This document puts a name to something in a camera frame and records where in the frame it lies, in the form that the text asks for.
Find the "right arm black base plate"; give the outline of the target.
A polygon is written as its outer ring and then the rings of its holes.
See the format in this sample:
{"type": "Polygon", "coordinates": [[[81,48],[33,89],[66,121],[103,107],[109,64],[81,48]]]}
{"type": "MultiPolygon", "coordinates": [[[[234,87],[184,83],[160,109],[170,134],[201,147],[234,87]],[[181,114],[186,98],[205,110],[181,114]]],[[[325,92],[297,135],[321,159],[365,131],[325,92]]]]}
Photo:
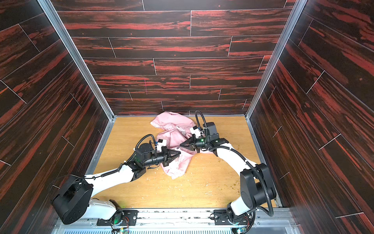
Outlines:
{"type": "Polygon", "coordinates": [[[253,223],[251,214],[235,215],[227,209],[216,209],[210,214],[209,218],[214,221],[215,225],[247,225],[253,223]]]}

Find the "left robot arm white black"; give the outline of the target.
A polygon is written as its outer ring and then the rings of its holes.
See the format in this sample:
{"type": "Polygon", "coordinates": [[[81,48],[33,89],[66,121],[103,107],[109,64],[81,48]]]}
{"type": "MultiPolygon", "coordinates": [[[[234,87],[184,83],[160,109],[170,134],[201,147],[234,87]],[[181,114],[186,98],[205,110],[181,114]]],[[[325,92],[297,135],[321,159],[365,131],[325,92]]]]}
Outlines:
{"type": "Polygon", "coordinates": [[[114,201],[94,201],[93,197],[109,188],[137,180],[154,165],[168,166],[181,155],[166,146],[153,148],[150,143],[136,147],[133,155],[116,169],[85,175],[70,175],[52,199],[52,206],[63,224],[72,224],[81,218],[109,220],[119,213],[114,201]]]}

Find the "pink zip-up jacket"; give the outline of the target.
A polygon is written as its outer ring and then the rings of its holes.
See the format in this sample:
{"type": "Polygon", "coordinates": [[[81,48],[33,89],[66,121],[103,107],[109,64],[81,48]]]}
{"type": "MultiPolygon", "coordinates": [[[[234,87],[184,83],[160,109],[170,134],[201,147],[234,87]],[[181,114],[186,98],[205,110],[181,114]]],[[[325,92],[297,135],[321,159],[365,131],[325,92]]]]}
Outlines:
{"type": "Polygon", "coordinates": [[[163,171],[172,179],[184,175],[196,152],[180,148],[179,145],[192,136],[190,128],[195,126],[194,121],[178,113],[163,112],[151,122],[151,125],[164,130],[158,134],[157,139],[165,139],[167,148],[181,152],[169,166],[162,167],[163,171]]]}

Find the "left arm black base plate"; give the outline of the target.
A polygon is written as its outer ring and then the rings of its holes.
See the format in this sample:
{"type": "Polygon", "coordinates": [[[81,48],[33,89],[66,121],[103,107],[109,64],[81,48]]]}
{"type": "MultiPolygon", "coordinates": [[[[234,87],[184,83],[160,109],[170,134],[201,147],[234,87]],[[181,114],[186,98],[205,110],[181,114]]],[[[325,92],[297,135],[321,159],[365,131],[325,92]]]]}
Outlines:
{"type": "Polygon", "coordinates": [[[116,211],[109,219],[98,219],[97,226],[135,226],[138,217],[138,210],[116,211]]]}

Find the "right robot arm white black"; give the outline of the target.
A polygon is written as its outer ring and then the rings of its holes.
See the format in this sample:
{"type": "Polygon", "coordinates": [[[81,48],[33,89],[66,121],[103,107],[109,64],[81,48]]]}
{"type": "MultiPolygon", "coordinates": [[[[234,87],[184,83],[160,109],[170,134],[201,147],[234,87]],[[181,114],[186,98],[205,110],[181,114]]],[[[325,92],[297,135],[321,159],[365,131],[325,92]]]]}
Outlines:
{"type": "Polygon", "coordinates": [[[207,141],[207,138],[191,137],[180,147],[196,152],[212,152],[239,175],[240,197],[229,203],[226,209],[226,217],[231,223],[240,222],[246,213],[254,213],[258,209],[268,216],[274,215],[271,201],[276,198],[276,191],[266,164],[248,160],[224,138],[207,141]]]}

